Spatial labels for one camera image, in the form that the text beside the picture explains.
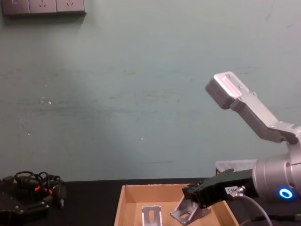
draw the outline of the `black table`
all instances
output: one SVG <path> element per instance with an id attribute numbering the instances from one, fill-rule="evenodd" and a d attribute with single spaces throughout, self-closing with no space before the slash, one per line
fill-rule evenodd
<path id="1" fill-rule="evenodd" d="M 201 178 L 178 179 L 139 179 L 68 182 L 68 199 L 63 210 L 52 207 L 47 219 L 28 226 L 113 226 L 122 185 L 143 184 L 186 184 L 196 183 Z M 301 213 L 301 204 L 266 204 L 257 201 L 269 214 Z M 250 218 L 248 212 L 253 206 L 234 201 L 228 203 L 238 222 Z M 275 226 L 296 226 L 299 223 L 273 222 Z M 264 226 L 266 222 L 253 222 L 245 226 Z"/>

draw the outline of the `wooden box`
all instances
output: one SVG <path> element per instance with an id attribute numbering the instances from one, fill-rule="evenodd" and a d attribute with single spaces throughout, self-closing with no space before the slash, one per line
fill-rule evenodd
<path id="1" fill-rule="evenodd" d="M 161 205 L 163 226 L 181 226 L 169 214 L 181 197 L 186 185 L 126 185 L 122 186 L 114 226 L 142 226 L 144 205 Z M 190 226 L 239 226 L 226 202 L 210 207 L 211 213 Z"/>

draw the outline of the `teal wall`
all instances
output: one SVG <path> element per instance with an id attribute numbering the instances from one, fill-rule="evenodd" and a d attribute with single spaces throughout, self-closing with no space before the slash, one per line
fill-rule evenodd
<path id="1" fill-rule="evenodd" d="M 1 177 L 209 177 L 216 161 L 286 151 L 204 87 L 233 71 L 280 120 L 300 125 L 300 1 L 87 8 L 85 17 L 0 18 Z"/>

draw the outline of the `wall socket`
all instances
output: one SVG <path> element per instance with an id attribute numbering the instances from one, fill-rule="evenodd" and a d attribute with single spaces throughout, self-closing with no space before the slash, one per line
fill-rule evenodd
<path id="1" fill-rule="evenodd" d="M 31 14 L 56 13 L 56 0 L 29 0 Z"/>
<path id="2" fill-rule="evenodd" d="M 64 13 L 64 12 L 85 13 L 85 3 L 84 0 L 56 0 L 56 9 L 58 13 Z"/>
<path id="3" fill-rule="evenodd" d="M 29 14 L 28 0 L 2 0 L 1 2 L 4 15 Z"/>

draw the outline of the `label sticker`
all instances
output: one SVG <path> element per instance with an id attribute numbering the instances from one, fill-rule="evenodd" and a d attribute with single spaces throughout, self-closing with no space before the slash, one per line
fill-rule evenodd
<path id="1" fill-rule="evenodd" d="M 226 188 L 225 188 L 225 191 L 226 191 L 227 194 L 230 194 L 231 192 L 234 192 L 234 191 L 236 191 L 237 189 L 238 189 L 237 186 L 226 187 Z"/>

